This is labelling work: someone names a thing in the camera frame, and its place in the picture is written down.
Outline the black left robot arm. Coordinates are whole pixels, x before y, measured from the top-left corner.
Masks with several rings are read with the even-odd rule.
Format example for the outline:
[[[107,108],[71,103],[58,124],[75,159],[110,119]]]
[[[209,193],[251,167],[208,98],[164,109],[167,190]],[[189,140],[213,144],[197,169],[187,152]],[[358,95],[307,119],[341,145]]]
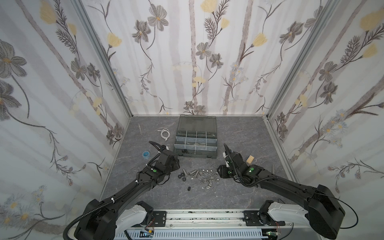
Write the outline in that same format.
[[[159,185],[171,172],[180,169],[178,156],[153,141],[158,154],[136,174],[135,180],[112,196],[98,201],[90,201],[82,215],[70,222],[63,232],[63,239],[70,240],[70,229],[77,225],[74,237],[76,240],[112,240],[117,228],[118,218],[127,209],[127,206],[141,194]]]

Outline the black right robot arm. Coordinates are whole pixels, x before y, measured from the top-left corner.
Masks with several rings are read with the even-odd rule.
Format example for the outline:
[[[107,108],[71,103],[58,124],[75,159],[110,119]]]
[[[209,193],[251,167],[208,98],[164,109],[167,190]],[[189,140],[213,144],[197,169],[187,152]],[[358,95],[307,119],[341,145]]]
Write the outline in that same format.
[[[224,146],[225,164],[218,167],[222,179],[233,179],[246,188],[261,188],[278,194],[292,204],[267,200],[257,211],[244,211],[248,227],[272,226],[289,222],[312,228],[322,237],[335,240],[346,215],[344,201],[329,188],[306,186],[279,177],[263,167],[247,165],[240,153]]]

